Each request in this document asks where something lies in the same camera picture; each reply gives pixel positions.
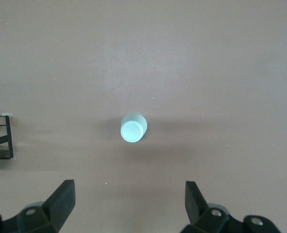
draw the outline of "screw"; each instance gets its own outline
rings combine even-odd
[[[32,215],[35,213],[35,209],[30,209],[26,212],[26,215]]]
[[[258,225],[258,226],[263,226],[263,222],[261,219],[257,218],[257,217],[253,217],[251,218],[251,222],[255,225]]]
[[[222,216],[221,212],[219,210],[216,210],[216,209],[212,210],[211,213],[212,213],[212,215],[214,215],[216,217]]]

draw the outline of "scratch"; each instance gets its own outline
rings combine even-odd
[[[117,89],[117,88],[123,86],[124,84],[126,84],[126,83],[122,83],[122,84],[120,84],[120,85],[118,85],[118,86],[116,86],[116,87],[113,87],[112,89],[110,89],[110,90],[104,92],[104,93],[102,94],[102,96],[104,96],[104,95],[106,95],[106,94],[108,94],[108,93],[114,91],[115,89]]]

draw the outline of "beige surface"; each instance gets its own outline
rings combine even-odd
[[[177,233],[192,180],[287,233],[287,1],[0,1],[4,112],[4,218],[74,179],[61,232]]]

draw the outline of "silver bolt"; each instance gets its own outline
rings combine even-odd
[[[263,226],[263,222],[261,219],[257,218],[257,217],[253,217],[251,218],[251,222],[255,225],[258,225],[258,226]]]
[[[35,213],[35,209],[30,209],[26,212],[26,215],[32,215]]]
[[[216,209],[212,210],[211,213],[212,213],[212,215],[217,216],[217,217],[222,216],[221,212],[219,210],[216,210]]]

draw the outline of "light blue cup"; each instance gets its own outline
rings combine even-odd
[[[148,123],[139,113],[130,113],[122,120],[120,134],[126,142],[139,141],[147,131]]]

